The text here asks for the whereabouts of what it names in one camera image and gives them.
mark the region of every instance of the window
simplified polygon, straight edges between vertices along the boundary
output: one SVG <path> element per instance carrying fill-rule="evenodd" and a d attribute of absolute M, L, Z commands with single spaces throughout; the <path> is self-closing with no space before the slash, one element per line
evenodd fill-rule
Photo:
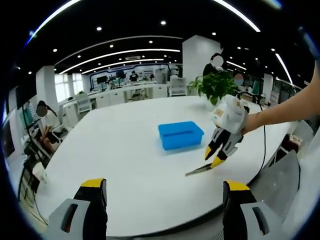
<path fill-rule="evenodd" d="M 54 75 L 55 84 L 55 94 L 56 99 L 59 102 L 70 98 L 69 85 L 68 85 L 68 75 L 67 74 L 56 74 Z"/>
<path fill-rule="evenodd" d="M 81 73 L 72 74 L 72 80 L 73 80 L 73 90 L 75 95 L 84 90 L 84 83 L 82 82 Z"/>

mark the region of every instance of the white table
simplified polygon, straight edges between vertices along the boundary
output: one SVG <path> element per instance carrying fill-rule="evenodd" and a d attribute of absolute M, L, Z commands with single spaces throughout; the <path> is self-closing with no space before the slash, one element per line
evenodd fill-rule
<path fill-rule="evenodd" d="M 259 106 L 249 103 L 252 112 Z M 194 121 L 205 132 L 193 150 L 164 151 L 158 125 Z M 269 125 L 265 163 L 290 127 Z M 150 234 L 192 221 L 217 208 L 223 180 L 247 184 L 264 157 L 263 127 L 248 133 L 224 164 L 185 177 L 208 163 L 207 144 L 214 131 L 211 113 L 198 96 L 159 98 L 104 107 L 88 113 L 69 133 L 47 166 L 48 184 L 40 184 L 36 202 L 48 216 L 80 185 L 107 180 L 107 236 Z"/>

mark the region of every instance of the black ceiling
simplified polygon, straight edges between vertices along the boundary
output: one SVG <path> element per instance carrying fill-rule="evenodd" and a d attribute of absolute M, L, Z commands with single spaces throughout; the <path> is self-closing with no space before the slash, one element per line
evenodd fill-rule
<path fill-rule="evenodd" d="M 29 31 L 35 30 L 65 2 L 67 1 L 45 1 L 44 4 L 31 1 L 28 4 L 20 4 L 19 13 L 21 11 L 20 17 L 23 18 L 23 22 L 17 38 L 26 42 Z M 288 11 L 274 10 L 262 0 L 226 2 L 246 15 L 261 32 L 255 32 L 238 16 L 213 0 L 80 0 L 50 21 L 18 55 L 14 56 L 14 64 L 19 66 L 20 70 L 13 68 L 14 74 L 9 79 L 11 86 L 34 81 L 35 73 L 44 65 L 58 63 L 56 71 L 60 73 L 83 61 L 114 52 L 149 48 L 182 50 L 184 40 L 193 35 L 200 35 L 221 43 L 221 47 L 224 48 L 224 60 L 241 66 L 245 63 L 244 67 L 248 72 L 254 72 L 255 58 L 258 58 L 263 67 L 267 66 L 264 69 L 266 73 L 274 72 L 275 76 L 288 81 L 275 53 L 271 51 L 271 48 L 274 48 L 285 62 L 293 83 L 304 87 L 304 80 L 311 79 L 314 60 L 296 29 L 300 22 L 311 32 L 318 27 L 310 18 L 305 18 L 310 12 L 306 12 L 300 5 L 300 15 L 297 15 L 298 8 L 291 5 L 291 13 L 294 13 L 292 17 Z M 162 20 L 167 22 L 165 26 L 160 24 Z M 102 31 L 97 31 L 97 27 L 102 27 Z M 181 39 L 141 37 L 115 40 L 149 35 Z M 111 40 L 115 41 L 83 50 Z M 84 72 L 98 67 L 98 63 L 101 63 L 101 66 L 116 63 L 119 62 L 119 58 L 124 59 L 130 55 L 132 54 L 101 58 L 67 73 L 79 72 L 80 69 Z M 164 55 L 167 55 L 171 58 L 164 58 L 165 62 L 175 59 L 182 63 L 181 52 L 140 52 L 137 55 L 145 55 L 146 58 L 164 58 Z"/>

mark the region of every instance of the black cable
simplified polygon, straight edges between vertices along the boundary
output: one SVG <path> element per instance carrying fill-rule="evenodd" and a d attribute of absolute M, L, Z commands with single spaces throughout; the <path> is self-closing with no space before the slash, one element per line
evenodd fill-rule
<path fill-rule="evenodd" d="M 242 94 L 248 94 L 248 95 L 250 95 L 251 97 L 255 97 L 255 96 L 254 96 L 252 93 L 250 93 L 250 92 L 241 91 L 241 92 L 238 92 L 238 93 L 236 94 L 237 98 L 240 99 L 240 96 L 241 96 Z M 260 104 L 259 101 L 258 101 L 258 105 L 260 106 L 260 109 L 261 109 L 261 112 L 262 112 L 263 109 L 262 109 L 262 106 L 261 106 L 261 104 Z M 266 146 L 266 126 L 265 126 L 265 125 L 263 125 L 263 133 L 264 133 L 264 155 L 263 155 L 263 161 L 262 161 L 262 165 L 261 165 L 258 173 L 257 173 L 257 174 L 254 176 L 254 178 L 250 181 L 251 183 L 253 183 L 253 182 L 257 179 L 257 177 L 258 177 L 258 175 L 260 174 L 262 168 L 264 167 L 264 164 L 265 164 L 265 161 L 266 161 L 266 149 L 267 149 L 267 146 Z"/>
<path fill-rule="evenodd" d="M 45 220 L 45 219 L 41 216 L 41 214 L 40 214 L 40 211 L 39 211 L 38 205 L 37 205 L 37 201 L 36 201 L 36 195 L 35 195 L 35 193 L 34 193 L 33 191 L 32 191 L 32 194 L 33 194 L 33 200 L 34 200 L 34 205 L 35 205 L 35 207 L 36 207 L 36 210 L 37 210 L 40 218 L 42 218 L 42 220 L 45 222 L 45 225 L 48 226 L 48 223 L 46 222 L 46 220 Z"/>

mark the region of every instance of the man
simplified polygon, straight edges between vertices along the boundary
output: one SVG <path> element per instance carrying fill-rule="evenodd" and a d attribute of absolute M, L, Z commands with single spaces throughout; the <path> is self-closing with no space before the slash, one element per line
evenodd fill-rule
<path fill-rule="evenodd" d="M 132 71 L 132 74 L 130 75 L 130 81 L 136 82 L 138 80 L 138 74 L 136 74 L 135 71 Z"/>

